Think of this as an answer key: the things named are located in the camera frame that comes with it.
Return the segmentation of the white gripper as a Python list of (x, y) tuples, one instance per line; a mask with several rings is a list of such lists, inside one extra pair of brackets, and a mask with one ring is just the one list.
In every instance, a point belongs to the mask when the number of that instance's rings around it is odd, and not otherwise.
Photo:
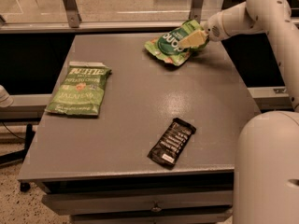
[(218, 42), (225, 38), (221, 14), (215, 14), (204, 22), (204, 30), (195, 30), (178, 42), (182, 49), (199, 48), (205, 45), (207, 40)]

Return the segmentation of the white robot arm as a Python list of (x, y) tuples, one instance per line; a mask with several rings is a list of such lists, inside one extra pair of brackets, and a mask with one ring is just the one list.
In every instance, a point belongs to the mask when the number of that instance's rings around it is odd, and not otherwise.
[(178, 42), (182, 48), (266, 34), (284, 84), (251, 88), (263, 113), (236, 148), (232, 224), (299, 224), (299, 29), (287, 0), (246, 0)]

